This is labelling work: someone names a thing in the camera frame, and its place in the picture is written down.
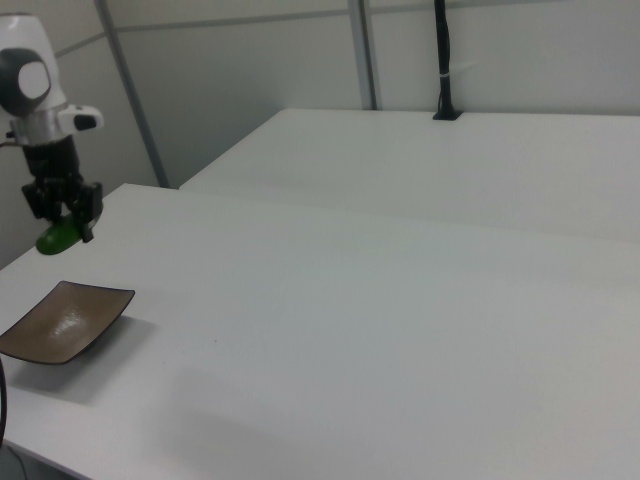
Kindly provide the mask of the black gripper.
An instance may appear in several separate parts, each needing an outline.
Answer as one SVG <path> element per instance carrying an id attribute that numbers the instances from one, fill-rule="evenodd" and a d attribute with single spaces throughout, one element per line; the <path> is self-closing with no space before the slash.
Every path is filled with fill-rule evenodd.
<path id="1" fill-rule="evenodd" d="M 93 227 L 103 212 L 101 183 L 84 184 L 73 138 L 39 146 L 24 146 L 23 153 L 34 180 L 21 187 L 36 219 L 58 221 L 65 204 L 84 243 L 93 238 Z"/>

